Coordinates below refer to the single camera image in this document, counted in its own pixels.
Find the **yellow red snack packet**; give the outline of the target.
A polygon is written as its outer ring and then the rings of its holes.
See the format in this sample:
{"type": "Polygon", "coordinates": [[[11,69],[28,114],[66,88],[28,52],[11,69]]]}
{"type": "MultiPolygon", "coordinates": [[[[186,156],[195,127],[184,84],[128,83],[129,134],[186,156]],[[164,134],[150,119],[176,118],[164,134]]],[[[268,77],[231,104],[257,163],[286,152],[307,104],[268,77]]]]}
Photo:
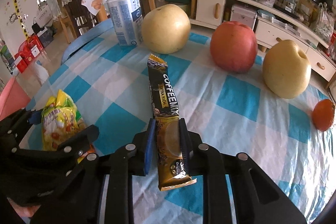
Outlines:
{"type": "Polygon", "coordinates": [[[61,89],[48,99],[41,119],[45,151],[56,151],[62,143],[87,128],[73,99],[61,89]]]}

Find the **coffeemix sachet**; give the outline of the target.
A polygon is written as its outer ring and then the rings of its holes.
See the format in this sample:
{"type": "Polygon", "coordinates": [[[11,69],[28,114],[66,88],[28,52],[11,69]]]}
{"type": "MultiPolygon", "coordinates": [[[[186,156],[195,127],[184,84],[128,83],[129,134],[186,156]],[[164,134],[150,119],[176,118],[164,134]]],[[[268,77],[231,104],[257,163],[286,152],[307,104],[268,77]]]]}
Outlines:
{"type": "Polygon", "coordinates": [[[179,104],[167,62],[151,54],[147,69],[156,129],[158,188],[165,191],[194,184],[197,181],[189,175],[188,166],[190,146],[181,134],[179,104]]]}

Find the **pink plastic bin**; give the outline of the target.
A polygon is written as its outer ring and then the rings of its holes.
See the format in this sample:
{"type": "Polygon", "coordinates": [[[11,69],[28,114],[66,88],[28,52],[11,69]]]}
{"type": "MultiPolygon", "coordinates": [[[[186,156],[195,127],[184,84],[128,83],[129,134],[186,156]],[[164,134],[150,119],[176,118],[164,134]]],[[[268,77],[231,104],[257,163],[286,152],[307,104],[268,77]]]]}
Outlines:
{"type": "Polygon", "coordinates": [[[17,110],[26,107],[30,97],[23,90],[15,77],[11,77],[0,96],[0,120],[5,119],[17,110]]]}

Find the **blue white checkered tablecloth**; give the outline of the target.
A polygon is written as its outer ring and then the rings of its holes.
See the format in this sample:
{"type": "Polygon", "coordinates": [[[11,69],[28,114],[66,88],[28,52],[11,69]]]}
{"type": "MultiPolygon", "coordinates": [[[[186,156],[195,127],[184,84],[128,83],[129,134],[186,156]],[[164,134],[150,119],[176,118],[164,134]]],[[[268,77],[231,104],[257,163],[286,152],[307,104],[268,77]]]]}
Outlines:
{"type": "MultiPolygon", "coordinates": [[[[41,109],[58,90],[75,102],[100,135],[94,146],[110,154],[146,129],[152,116],[144,47],[119,46],[112,28],[93,39],[30,92],[29,109],[41,109]]],[[[218,68],[210,36],[191,34],[186,46],[163,59],[187,128],[222,153],[245,152],[312,223],[335,192],[335,129],[318,131],[315,105],[327,98],[315,77],[298,97],[279,98],[264,84],[263,58],[246,74],[218,68]]]]}

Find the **orange tangerine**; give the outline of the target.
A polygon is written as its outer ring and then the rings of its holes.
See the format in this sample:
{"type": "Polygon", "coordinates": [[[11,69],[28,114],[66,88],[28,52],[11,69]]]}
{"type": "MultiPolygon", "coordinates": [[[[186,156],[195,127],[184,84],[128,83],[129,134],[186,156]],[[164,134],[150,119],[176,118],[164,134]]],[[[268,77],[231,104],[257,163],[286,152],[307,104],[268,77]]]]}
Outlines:
{"type": "Polygon", "coordinates": [[[312,112],[312,121],[316,129],[326,131],[335,121],[335,103],[330,99],[319,101],[312,112]]]}

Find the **yellow pear right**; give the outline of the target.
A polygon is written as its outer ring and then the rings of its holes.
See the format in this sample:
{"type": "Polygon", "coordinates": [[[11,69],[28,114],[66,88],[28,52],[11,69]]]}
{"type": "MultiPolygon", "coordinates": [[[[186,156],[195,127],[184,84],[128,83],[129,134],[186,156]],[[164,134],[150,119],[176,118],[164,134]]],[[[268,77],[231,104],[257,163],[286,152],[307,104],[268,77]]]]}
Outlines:
{"type": "Polygon", "coordinates": [[[294,41],[278,39],[264,57],[262,76],[274,94],[292,99],[306,90],[311,65],[305,52],[294,41]]]}

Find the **yellow pear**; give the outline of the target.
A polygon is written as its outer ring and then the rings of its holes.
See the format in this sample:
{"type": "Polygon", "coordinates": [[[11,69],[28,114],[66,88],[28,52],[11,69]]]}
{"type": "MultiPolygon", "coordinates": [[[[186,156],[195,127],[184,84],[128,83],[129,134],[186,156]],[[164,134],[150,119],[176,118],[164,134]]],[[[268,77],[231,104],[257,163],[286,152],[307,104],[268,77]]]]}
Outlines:
{"type": "Polygon", "coordinates": [[[141,31],[147,48],[156,53],[171,54],[186,45],[191,23],[179,6],[167,4],[146,14],[141,31]]]}
{"type": "Polygon", "coordinates": [[[278,39],[264,57],[262,76],[274,94],[292,99],[306,90],[311,65],[305,52],[294,41],[278,39]]]}

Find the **red apple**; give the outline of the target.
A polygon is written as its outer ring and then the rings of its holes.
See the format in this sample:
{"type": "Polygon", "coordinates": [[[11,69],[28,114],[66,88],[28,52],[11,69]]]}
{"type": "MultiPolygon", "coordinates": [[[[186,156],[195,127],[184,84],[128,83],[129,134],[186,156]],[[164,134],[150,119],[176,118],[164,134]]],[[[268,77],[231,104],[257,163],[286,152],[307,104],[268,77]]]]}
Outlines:
{"type": "Polygon", "coordinates": [[[221,69],[246,73],[252,68],[257,55],[255,33],[240,22],[224,22],[211,37],[210,54],[221,69]]]}

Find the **dark wooden chair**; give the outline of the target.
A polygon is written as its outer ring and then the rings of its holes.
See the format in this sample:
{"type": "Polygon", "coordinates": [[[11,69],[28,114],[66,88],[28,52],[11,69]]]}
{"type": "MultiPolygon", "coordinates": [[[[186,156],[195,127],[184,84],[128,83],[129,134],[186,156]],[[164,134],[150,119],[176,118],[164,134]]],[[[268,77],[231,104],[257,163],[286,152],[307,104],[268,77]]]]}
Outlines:
{"type": "Polygon", "coordinates": [[[80,30],[89,30],[98,24],[96,16],[92,15],[88,9],[82,5],[82,0],[72,0],[65,5],[68,16],[72,23],[72,33],[74,38],[81,35],[80,30]]]}

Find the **yellow pear left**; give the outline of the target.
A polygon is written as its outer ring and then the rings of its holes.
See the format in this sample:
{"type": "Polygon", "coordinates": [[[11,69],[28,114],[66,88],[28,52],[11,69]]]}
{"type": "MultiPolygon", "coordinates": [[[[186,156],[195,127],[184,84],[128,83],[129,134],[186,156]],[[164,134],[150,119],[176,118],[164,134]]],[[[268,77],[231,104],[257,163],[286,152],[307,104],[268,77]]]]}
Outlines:
{"type": "Polygon", "coordinates": [[[167,4],[146,14],[141,31],[147,48],[156,53],[171,54],[186,45],[191,23],[179,6],[167,4]]]}

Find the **white milk bottle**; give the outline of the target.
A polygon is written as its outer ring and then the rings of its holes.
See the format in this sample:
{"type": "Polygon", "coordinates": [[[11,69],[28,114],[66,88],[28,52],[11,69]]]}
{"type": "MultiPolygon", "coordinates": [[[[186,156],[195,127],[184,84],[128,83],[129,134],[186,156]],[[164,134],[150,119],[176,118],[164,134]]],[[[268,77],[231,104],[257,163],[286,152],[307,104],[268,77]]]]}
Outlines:
{"type": "Polygon", "coordinates": [[[110,18],[121,46],[142,43],[142,10],[139,0],[107,0],[110,18]]]}

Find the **white tv cabinet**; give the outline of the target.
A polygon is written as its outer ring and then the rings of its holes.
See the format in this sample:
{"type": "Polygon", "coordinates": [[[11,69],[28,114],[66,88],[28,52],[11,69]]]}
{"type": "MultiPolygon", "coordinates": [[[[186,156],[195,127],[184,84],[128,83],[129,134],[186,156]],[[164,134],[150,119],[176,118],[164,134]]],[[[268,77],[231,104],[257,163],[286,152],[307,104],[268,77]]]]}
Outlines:
{"type": "Polygon", "coordinates": [[[298,20],[274,8],[253,0],[191,0],[190,22],[197,26],[216,29],[226,20],[240,20],[251,12],[255,21],[251,27],[262,50],[272,48],[280,40],[292,40],[305,52],[311,68],[327,82],[335,80],[335,63],[323,53],[320,46],[327,44],[311,29],[298,20]]]}

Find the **giraffe height wall sticker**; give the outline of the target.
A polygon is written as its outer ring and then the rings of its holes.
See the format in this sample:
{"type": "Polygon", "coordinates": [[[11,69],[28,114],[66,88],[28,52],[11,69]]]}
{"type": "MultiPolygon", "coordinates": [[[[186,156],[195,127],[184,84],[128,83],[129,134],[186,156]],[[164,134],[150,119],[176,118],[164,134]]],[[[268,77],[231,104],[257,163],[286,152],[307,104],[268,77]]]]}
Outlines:
{"type": "Polygon", "coordinates": [[[23,19],[21,17],[21,12],[20,12],[20,9],[19,9],[19,2],[18,0],[13,0],[13,4],[14,4],[14,10],[15,10],[15,15],[17,16],[17,19],[19,20],[19,24],[21,25],[21,28],[22,28],[22,31],[23,31],[23,34],[25,36],[26,39],[29,38],[29,34],[26,30],[26,26],[23,22],[23,19]]]}

